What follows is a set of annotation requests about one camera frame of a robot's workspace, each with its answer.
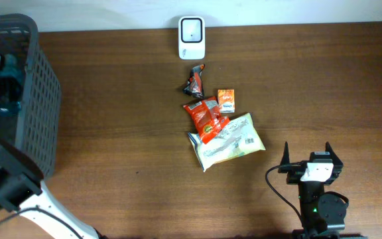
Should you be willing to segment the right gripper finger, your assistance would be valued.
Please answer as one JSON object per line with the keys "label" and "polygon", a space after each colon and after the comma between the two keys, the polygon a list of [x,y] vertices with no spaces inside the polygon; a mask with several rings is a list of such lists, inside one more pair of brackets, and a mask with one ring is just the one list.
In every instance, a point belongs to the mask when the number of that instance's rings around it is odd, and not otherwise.
{"label": "right gripper finger", "polygon": [[326,142],[326,152],[328,152],[330,154],[330,157],[332,159],[332,163],[334,165],[335,168],[342,168],[343,167],[343,163],[342,161],[340,160],[340,158],[334,153],[333,149],[332,149],[332,146],[330,145],[329,142]]}
{"label": "right gripper finger", "polygon": [[288,142],[285,142],[285,146],[283,149],[283,156],[281,158],[280,166],[285,166],[290,163],[289,150],[288,150]]}

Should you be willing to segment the yellow white snack bag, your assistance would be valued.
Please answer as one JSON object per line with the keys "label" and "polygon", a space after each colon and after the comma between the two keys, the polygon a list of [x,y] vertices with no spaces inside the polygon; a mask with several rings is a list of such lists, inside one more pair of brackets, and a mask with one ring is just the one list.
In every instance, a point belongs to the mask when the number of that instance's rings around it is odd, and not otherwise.
{"label": "yellow white snack bag", "polygon": [[217,163],[266,150],[250,113],[231,120],[208,143],[203,143],[197,133],[188,133],[188,138],[203,172]]}

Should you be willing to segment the orange tissue pack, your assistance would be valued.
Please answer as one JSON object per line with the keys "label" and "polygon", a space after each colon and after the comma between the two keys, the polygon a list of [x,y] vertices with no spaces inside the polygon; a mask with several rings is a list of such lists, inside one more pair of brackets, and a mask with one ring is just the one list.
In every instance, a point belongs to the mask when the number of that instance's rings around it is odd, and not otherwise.
{"label": "orange tissue pack", "polygon": [[235,92],[232,89],[218,90],[218,105],[221,113],[235,112]]}

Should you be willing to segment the red snack bag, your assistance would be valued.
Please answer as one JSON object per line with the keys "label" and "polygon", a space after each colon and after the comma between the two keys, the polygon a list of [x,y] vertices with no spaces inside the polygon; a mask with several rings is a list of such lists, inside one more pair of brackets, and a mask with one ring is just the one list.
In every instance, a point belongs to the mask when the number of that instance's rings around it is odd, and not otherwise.
{"label": "red snack bag", "polygon": [[229,123],[229,118],[222,116],[215,96],[183,105],[183,108],[190,114],[204,144],[211,141]]}

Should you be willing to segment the black red snack wrapper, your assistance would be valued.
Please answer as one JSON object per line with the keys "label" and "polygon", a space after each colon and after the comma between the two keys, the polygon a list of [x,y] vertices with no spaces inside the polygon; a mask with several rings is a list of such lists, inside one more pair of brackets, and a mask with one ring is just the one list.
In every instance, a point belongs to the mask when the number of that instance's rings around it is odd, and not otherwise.
{"label": "black red snack wrapper", "polygon": [[190,71],[189,79],[182,91],[194,98],[204,98],[204,88],[202,83],[202,71],[205,64],[200,64],[193,67]]}

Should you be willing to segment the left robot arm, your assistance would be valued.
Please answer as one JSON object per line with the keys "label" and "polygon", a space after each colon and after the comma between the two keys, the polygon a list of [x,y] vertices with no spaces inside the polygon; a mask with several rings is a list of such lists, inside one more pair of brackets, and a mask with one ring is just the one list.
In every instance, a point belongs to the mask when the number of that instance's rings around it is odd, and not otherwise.
{"label": "left robot arm", "polygon": [[54,172],[60,97],[53,76],[0,77],[0,210],[31,220],[53,238],[102,238],[45,183]]}

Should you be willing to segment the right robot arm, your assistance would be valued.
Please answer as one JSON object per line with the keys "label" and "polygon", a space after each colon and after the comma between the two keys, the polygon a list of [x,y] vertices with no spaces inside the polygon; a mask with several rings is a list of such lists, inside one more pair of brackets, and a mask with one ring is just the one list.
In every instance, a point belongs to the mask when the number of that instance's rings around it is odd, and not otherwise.
{"label": "right robot arm", "polygon": [[324,151],[312,152],[309,160],[297,163],[290,162],[288,144],[285,144],[278,172],[287,175],[288,185],[298,186],[302,223],[301,230],[293,230],[292,238],[363,238],[361,234],[342,233],[350,201],[340,193],[325,190],[340,176],[343,167],[329,143]]}

